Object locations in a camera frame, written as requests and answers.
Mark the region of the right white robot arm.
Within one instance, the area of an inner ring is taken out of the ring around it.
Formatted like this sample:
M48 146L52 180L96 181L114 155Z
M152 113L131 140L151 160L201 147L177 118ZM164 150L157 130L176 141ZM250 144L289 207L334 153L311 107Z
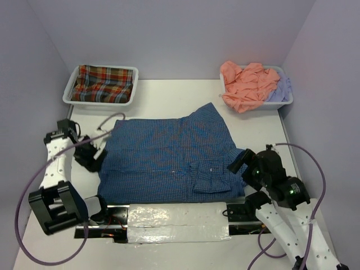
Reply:
M267 145L255 153L247 149L227 167L255 192L245 197L245 215L260 220L283 248L293 269L348 269L328 246L316 221L316 205L304 183L287 175L280 155Z

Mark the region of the blue checked long sleeve shirt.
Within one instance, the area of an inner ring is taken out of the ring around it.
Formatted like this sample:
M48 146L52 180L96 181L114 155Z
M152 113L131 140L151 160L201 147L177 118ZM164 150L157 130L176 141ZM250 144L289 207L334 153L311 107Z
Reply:
M243 150L212 103L178 119L117 120L98 194L108 204L201 203L244 196L228 166Z

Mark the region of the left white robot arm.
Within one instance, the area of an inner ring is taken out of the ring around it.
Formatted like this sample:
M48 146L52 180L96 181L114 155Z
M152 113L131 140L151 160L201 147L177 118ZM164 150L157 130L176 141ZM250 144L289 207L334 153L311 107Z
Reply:
M110 209L102 196L84 199L71 183L73 161L90 173L101 170L109 135L109 131L97 128L92 135L83 136L80 125L70 119L59 120L57 130L46 134L48 165L39 189L28 196L45 234L52 235L83 222L96 225L109 220Z

